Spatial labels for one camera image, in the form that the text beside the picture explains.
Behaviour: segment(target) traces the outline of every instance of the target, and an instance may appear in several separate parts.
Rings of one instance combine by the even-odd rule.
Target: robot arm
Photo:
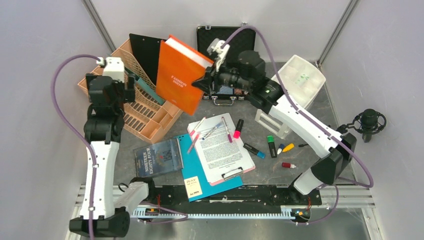
[[[332,185],[352,157],[331,137],[335,137],[352,151],[355,149],[356,138],[350,133],[342,135],[330,129],[297,104],[290,95],[284,94],[279,83],[265,76],[265,61],[257,52],[243,51],[237,58],[238,62],[229,63],[225,61],[228,44],[224,49],[221,49],[222,45],[223,41],[219,39],[212,42],[209,53],[217,53],[216,62],[212,67],[206,68],[204,77],[192,85],[210,94],[214,90],[218,91],[221,86],[247,91],[247,99],[253,106],[287,124],[312,147],[320,159],[292,182],[290,188],[295,190],[296,195],[307,195],[322,184]],[[288,98],[293,100],[298,110],[293,108]],[[331,135],[325,135],[317,125],[299,114],[299,111]]]
[[[115,202],[113,198],[115,160],[124,128],[124,103],[135,101],[135,76],[128,75],[125,87],[125,68],[121,58],[100,58],[97,63],[103,67],[103,74],[88,73],[85,76],[91,105],[84,125],[84,137],[96,154],[96,165],[93,165],[87,148],[84,201],[80,217],[69,221],[69,230],[88,237],[91,218],[95,237],[124,237],[130,227],[129,213],[149,194],[148,184],[136,181]]]

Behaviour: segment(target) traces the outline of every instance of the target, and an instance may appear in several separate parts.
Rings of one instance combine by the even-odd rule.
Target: pink pen
[[[221,119],[222,119],[222,122],[224,123],[225,131],[226,131],[226,134],[228,135],[228,140],[230,143],[232,143],[233,140],[231,139],[231,134],[230,134],[230,131],[228,130],[227,122],[225,121],[224,117],[222,117]]]
[[[193,143],[191,144],[190,148],[188,149],[187,154],[189,154],[192,151],[193,147],[195,146],[195,143],[199,139],[199,136],[200,136],[200,133],[198,132],[197,135],[196,135],[196,137],[193,140]]]
[[[193,131],[190,132],[190,137],[193,136],[193,134],[195,134],[195,132],[197,131],[197,129],[200,127],[200,125],[202,125],[203,121],[206,119],[206,117],[204,116],[200,122],[194,127]]]

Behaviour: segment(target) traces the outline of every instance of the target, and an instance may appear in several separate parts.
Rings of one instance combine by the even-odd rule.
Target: black clipboard
[[[159,51],[162,40],[166,41],[162,38],[129,34],[132,55],[154,85],[156,85],[158,76]]]

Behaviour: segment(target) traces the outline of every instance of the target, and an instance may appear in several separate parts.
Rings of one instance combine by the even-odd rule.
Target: green highlighter
[[[276,144],[274,143],[274,137],[269,135],[266,137],[268,139],[269,152],[271,153],[271,158],[277,157]]]

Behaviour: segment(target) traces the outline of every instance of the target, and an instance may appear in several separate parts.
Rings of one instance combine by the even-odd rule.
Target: white wall
[[[197,26],[257,27],[275,60],[294,54],[317,60],[349,0],[92,0],[118,47],[128,34],[156,38],[175,35],[196,47]],[[269,60],[262,41],[256,51]]]
[[[341,123],[366,108],[388,119],[370,143],[356,134],[388,240],[423,237],[423,9],[422,0],[360,1],[323,65]]]
[[[0,239],[63,239],[87,153],[57,116],[50,82],[64,59],[109,52],[78,0],[2,1],[0,33]],[[77,60],[56,86],[80,131],[88,101],[76,84],[95,66]]]

